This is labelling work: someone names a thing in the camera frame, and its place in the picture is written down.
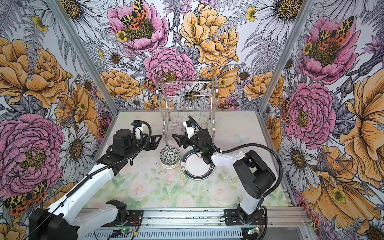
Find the pink patterned bowl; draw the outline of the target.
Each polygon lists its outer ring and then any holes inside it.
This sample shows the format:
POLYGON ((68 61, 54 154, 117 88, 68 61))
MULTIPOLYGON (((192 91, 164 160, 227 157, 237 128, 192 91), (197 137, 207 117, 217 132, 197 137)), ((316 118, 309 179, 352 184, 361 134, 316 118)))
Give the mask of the pink patterned bowl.
POLYGON ((175 147, 165 147, 160 152, 160 161, 172 165, 179 162, 181 159, 180 151, 175 147))

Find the cream white bowl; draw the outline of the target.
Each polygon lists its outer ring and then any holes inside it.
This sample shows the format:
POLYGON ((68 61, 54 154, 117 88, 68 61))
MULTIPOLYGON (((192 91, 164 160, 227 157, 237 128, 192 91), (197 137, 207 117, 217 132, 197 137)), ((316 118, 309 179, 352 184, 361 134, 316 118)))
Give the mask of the cream white bowl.
POLYGON ((161 166, 162 166, 163 168, 167 169, 167 170, 175 169, 175 168, 177 168, 179 165, 180 165, 180 162, 177 162, 177 163, 172 164, 172 165, 167 165, 167 164, 161 162, 161 166))

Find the green rimmed plate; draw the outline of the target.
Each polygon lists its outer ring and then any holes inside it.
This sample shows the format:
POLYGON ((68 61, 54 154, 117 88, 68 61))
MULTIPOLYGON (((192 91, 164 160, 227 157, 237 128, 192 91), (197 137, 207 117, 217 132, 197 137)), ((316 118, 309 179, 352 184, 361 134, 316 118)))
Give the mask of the green rimmed plate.
POLYGON ((207 179, 214 172, 215 167, 204 162, 203 153, 190 150, 181 160, 182 172, 190 179, 200 181, 207 179))

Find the chrome two-tier dish rack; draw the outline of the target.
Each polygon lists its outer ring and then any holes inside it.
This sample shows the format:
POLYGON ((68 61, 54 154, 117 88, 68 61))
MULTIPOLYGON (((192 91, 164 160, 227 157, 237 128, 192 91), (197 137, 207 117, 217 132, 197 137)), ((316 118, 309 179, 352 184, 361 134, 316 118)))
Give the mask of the chrome two-tier dish rack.
POLYGON ((217 77, 197 77, 194 81, 167 81, 158 77, 156 96, 163 118, 163 138, 168 146, 173 141, 172 128, 192 116, 215 138, 215 118, 219 100, 217 77))

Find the clear drinking glass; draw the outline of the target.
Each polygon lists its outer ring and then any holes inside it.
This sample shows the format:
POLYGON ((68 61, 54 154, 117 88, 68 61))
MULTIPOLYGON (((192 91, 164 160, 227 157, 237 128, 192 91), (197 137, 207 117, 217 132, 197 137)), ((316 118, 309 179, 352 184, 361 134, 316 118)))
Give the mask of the clear drinking glass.
POLYGON ((184 135, 185 134, 185 127, 182 124, 174 125, 172 128, 172 134, 184 135))

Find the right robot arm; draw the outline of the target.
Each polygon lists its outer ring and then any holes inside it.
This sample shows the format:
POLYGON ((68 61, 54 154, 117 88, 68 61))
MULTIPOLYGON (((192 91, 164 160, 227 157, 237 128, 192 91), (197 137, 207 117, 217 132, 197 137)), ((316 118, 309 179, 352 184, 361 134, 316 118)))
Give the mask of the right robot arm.
POLYGON ((264 199, 274 192, 281 182, 282 173, 279 173, 279 176, 276 177, 272 169, 256 151, 232 153, 247 147, 257 147, 273 153, 267 146, 251 143, 228 151, 221 151, 213 144, 207 129, 197 132, 186 131, 184 135, 173 134, 172 137, 180 147, 193 147, 200 151, 200 156, 207 165, 233 168, 235 170, 246 191, 238 206, 237 216, 244 225, 249 225, 255 219, 264 199))

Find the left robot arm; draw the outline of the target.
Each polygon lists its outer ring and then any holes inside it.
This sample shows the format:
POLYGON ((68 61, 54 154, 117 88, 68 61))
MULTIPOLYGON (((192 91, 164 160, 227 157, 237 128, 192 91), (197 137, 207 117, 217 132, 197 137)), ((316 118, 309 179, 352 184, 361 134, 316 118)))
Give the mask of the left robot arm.
POLYGON ((133 158, 140 152, 158 147, 162 136, 142 133, 140 128, 143 125, 144 122, 134 125, 132 131, 118 130, 113 136, 113 144, 90 173, 45 210, 34 210, 29 217, 26 239, 78 240, 104 225, 124 226, 128 223, 127 205, 117 200, 107 201, 82 217, 78 214, 105 183, 112 180, 125 165, 132 165, 133 158))

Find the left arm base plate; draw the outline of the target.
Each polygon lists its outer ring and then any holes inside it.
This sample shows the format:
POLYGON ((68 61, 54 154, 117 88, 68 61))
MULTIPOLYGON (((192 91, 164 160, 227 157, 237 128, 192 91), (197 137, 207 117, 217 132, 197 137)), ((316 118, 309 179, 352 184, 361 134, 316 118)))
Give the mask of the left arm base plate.
POLYGON ((126 222, 124 227, 139 227, 142 225, 144 211, 143 210, 127 210, 126 222))

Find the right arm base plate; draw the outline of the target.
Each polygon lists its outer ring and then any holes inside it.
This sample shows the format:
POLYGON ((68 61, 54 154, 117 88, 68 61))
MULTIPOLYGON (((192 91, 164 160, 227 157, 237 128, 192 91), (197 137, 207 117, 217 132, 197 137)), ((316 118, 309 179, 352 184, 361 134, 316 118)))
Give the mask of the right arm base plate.
POLYGON ((256 209, 250 215, 242 209, 224 209, 224 215, 220 217, 220 221, 227 226, 264 226, 267 220, 268 212, 265 208, 256 209))

